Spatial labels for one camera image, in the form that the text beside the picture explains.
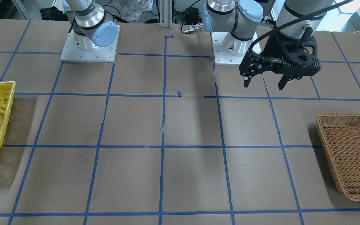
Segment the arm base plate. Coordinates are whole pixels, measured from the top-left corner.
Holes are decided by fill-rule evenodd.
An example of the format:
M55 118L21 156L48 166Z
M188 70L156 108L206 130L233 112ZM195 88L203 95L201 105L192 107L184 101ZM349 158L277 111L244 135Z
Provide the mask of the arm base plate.
M64 62L100 62L114 63L118 46L119 34L116 40L107 47L98 47L92 41L73 30L67 35L60 60Z
M241 41L234 38L230 32L212 32L212 48L214 61L219 66L239 66L251 43L256 40L257 33L252 39Z

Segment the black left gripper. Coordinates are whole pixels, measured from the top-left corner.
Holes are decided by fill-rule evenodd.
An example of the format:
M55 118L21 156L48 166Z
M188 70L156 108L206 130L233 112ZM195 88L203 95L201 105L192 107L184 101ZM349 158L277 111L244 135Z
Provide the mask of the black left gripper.
M317 43L313 31L304 31L301 39L294 39L282 32L270 34L264 49L257 58L247 52L239 72L244 76L244 87L248 88L252 77L265 71L283 75L278 82L283 90L292 78L314 76L321 70Z

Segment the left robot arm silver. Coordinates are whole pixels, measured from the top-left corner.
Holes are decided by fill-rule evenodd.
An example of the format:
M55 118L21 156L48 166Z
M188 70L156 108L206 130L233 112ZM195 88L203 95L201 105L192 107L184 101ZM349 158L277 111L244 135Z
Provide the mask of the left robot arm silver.
M266 71L282 75L282 90L293 80L311 77L321 70L314 32L330 10L331 0L286 0L272 30L256 40L253 36L263 21L264 9L254 0L208 0L203 5L202 22L207 32L225 32L224 47L235 54L237 42L247 50L239 65L247 88L251 79Z

